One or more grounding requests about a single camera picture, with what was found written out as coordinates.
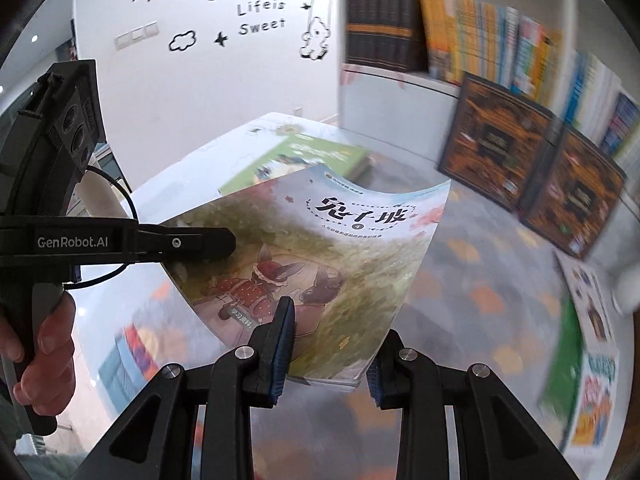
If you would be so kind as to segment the person's left hand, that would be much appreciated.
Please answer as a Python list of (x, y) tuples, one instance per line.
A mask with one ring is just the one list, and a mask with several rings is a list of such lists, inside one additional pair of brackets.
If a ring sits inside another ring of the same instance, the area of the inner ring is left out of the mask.
[(67, 292), (42, 322), (36, 354), (13, 388), (19, 404), (31, 406), (41, 416), (58, 416), (70, 404), (76, 377), (72, 338), (76, 304)]

